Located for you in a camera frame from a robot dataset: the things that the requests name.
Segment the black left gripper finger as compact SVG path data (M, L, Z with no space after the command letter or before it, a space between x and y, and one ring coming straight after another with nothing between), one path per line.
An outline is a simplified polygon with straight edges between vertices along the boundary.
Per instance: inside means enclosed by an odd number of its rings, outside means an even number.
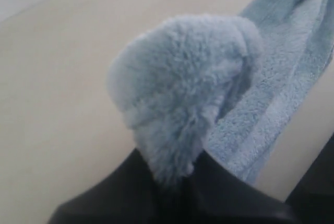
M49 223L182 223L192 214L187 191L156 183L135 149L103 181L58 206Z

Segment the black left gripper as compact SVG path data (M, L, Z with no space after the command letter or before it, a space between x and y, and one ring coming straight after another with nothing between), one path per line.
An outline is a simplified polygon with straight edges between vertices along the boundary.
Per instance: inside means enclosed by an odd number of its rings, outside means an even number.
M333 224L333 137L312 163L287 203L239 180L202 152L184 179L183 223Z

